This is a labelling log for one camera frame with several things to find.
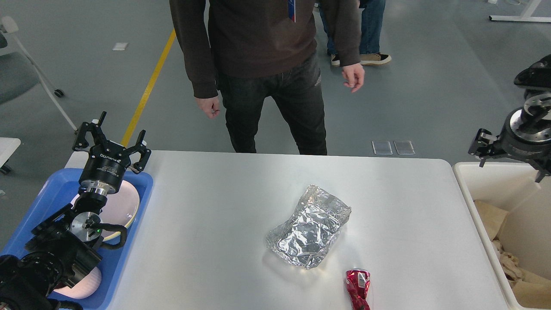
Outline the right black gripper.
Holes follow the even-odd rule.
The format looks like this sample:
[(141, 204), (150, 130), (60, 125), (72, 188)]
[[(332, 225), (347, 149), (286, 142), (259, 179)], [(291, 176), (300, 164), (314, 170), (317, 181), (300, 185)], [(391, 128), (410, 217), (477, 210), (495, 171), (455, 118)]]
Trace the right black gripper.
[(488, 159), (508, 157), (534, 165), (538, 171), (535, 182), (551, 176), (550, 112), (541, 110), (530, 115), (524, 108), (508, 114), (500, 135), (479, 129), (470, 144), (469, 155), (479, 159), (484, 167)]

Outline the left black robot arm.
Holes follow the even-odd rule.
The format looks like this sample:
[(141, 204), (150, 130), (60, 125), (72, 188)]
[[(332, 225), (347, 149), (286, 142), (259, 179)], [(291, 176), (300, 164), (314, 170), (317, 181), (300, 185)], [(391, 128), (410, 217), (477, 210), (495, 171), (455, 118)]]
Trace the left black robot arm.
[(1, 256), (1, 308), (3, 310), (81, 310), (74, 301), (50, 294), (73, 288), (102, 261), (100, 249), (116, 251), (126, 245), (128, 228), (108, 223), (100, 214), (108, 196), (119, 192), (127, 170), (141, 173), (151, 150), (140, 131), (135, 145), (125, 147), (106, 138), (98, 120), (83, 122), (73, 150), (88, 153), (78, 184), (77, 198), (38, 223), (25, 243), (26, 255)]

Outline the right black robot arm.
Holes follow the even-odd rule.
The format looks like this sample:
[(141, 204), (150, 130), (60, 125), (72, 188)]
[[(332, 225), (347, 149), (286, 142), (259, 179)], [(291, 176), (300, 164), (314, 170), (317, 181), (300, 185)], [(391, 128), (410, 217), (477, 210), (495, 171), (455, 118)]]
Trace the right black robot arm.
[(551, 56), (524, 69), (514, 84), (525, 90), (525, 102), (510, 112), (498, 135), (479, 129), (468, 153), (480, 160), (509, 158), (531, 165), (535, 182), (551, 174)]

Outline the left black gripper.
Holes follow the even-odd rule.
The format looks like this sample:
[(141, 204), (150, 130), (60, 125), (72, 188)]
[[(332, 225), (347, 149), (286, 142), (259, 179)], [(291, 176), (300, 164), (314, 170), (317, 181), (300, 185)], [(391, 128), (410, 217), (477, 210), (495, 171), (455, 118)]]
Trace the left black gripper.
[[(136, 144), (126, 149), (120, 144), (109, 144), (102, 124), (106, 111), (97, 120), (83, 122), (75, 134), (71, 149), (75, 152), (88, 152), (88, 161), (79, 178), (81, 188), (102, 188), (104, 195), (116, 194), (120, 190), (124, 173), (130, 169), (134, 174), (144, 171), (151, 155), (151, 149), (146, 147), (144, 137), (146, 130), (140, 131)], [(132, 163), (131, 155), (138, 153), (138, 161)]]

